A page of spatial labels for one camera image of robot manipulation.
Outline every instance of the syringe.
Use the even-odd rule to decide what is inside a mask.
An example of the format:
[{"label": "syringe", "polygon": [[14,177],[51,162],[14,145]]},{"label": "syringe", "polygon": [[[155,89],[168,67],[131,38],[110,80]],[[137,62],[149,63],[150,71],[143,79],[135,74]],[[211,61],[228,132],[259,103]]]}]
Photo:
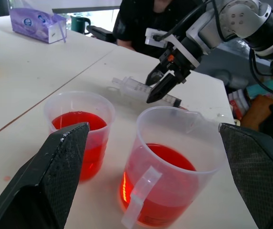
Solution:
[{"label": "syringe", "polygon": [[[113,78],[112,83],[119,87],[122,96],[127,95],[144,103],[147,101],[152,89],[150,86],[140,83],[131,77],[125,77],[123,80]],[[152,103],[152,105],[180,107],[181,102],[181,99],[166,95],[163,99]]]}]

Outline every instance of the plastic measuring cup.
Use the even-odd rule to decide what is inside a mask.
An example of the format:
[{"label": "plastic measuring cup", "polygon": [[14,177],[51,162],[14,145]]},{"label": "plastic measuring cup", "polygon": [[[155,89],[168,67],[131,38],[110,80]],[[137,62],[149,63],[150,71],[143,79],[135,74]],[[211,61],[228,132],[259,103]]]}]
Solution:
[{"label": "plastic measuring cup", "polygon": [[106,98],[90,92],[64,92],[55,95],[44,106],[49,132],[57,131],[53,124],[57,117],[70,112],[90,113],[105,122],[103,128],[91,130],[90,120],[82,120],[90,122],[80,176],[80,180],[87,180],[95,176],[102,166],[110,128],[115,118],[115,109]]},{"label": "plastic measuring cup", "polygon": [[171,225],[226,158],[217,123],[174,107],[145,110],[121,181],[122,223]]}]

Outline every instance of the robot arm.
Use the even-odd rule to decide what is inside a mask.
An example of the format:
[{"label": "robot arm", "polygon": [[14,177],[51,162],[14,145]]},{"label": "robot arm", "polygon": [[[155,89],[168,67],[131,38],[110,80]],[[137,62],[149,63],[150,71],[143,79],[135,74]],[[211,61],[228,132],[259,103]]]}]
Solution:
[{"label": "robot arm", "polygon": [[160,57],[161,63],[148,75],[147,85],[157,83],[148,103],[162,99],[177,84],[184,83],[190,70],[199,66],[201,56],[233,35],[242,38],[260,58],[273,60],[273,11],[269,4],[258,0],[224,0],[217,9],[218,14],[215,10],[204,13],[181,42],[174,35],[158,42],[156,37],[166,32],[147,29],[146,44],[166,47],[170,42],[174,45],[166,50]]}]

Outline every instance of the green mug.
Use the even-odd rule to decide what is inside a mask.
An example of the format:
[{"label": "green mug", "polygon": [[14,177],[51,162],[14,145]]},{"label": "green mug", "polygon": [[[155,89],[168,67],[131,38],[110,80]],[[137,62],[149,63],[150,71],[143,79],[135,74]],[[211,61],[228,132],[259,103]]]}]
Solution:
[{"label": "green mug", "polygon": [[85,33],[85,23],[91,25],[91,20],[83,17],[81,14],[71,15],[71,30],[75,32],[82,33],[84,35],[89,34],[89,32]]}]

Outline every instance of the tissue box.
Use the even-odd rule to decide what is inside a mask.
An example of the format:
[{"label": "tissue box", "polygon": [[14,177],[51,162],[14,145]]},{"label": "tissue box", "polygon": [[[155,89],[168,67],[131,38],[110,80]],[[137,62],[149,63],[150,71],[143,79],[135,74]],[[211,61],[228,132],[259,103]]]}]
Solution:
[{"label": "tissue box", "polygon": [[57,14],[50,15],[34,9],[14,8],[10,10],[10,19],[13,31],[46,43],[63,39],[60,26],[66,37],[66,18]]}]

